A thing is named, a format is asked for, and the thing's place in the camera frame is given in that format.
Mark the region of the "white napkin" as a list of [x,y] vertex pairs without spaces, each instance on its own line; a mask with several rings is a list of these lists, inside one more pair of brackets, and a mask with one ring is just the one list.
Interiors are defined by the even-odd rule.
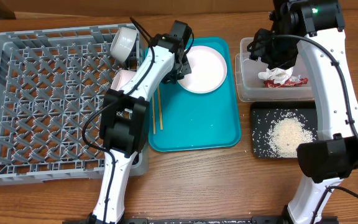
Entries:
[[274,68],[266,69],[264,72],[258,73],[258,78],[263,81],[273,81],[274,84],[284,84],[292,75],[293,67],[289,69]]

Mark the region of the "large pink plate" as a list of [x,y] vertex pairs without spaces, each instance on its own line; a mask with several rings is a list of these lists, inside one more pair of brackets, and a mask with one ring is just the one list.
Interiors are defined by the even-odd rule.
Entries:
[[197,94],[210,93],[225,81],[227,64],[217,50],[195,46],[190,49],[187,58],[191,72],[178,81],[185,90]]

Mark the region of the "red snack wrapper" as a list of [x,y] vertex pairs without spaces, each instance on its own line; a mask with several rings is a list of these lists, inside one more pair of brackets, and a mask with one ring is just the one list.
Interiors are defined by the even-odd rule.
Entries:
[[297,78],[297,77],[290,77],[287,81],[283,84],[274,83],[273,80],[266,80],[264,81],[264,85],[267,88],[286,88],[286,87],[296,87],[302,86],[308,83],[307,78]]

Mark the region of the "pink bowl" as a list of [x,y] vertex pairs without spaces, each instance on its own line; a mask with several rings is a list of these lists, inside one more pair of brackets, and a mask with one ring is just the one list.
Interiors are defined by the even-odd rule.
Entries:
[[112,90],[120,90],[124,85],[126,85],[136,74],[135,71],[130,70],[120,70],[118,71],[111,84]]

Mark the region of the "grey bowl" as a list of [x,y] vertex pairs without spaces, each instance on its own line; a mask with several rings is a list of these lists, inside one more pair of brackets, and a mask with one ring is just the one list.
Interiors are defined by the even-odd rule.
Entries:
[[113,38],[110,53],[119,62],[129,57],[137,38],[137,31],[128,27],[120,27]]

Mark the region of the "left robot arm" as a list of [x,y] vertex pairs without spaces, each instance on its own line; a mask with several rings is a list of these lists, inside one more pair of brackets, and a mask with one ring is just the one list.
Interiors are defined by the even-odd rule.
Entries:
[[109,89],[103,107],[83,126],[101,118],[99,137],[104,152],[104,174],[98,202],[87,223],[120,223],[124,216],[124,196],[132,163],[144,148],[149,133],[150,99],[159,84],[176,84],[191,72],[187,53],[194,42],[191,27],[175,21],[169,33],[150,34],[131,20],[149,46],[148,54],[135,75],[119,90]]

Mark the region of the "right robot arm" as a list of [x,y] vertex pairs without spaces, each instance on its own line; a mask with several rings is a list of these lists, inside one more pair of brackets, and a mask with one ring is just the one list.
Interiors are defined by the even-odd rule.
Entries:
[[247,46],[252,60],[290,68],[301,57],[313,91],[318,140],[297,147],[303,173],[294,198],[271,223],[336,223],[322,212],[333,191],[358,169],[358,102],[345,53],[338,1],[274,0],[271,29]]

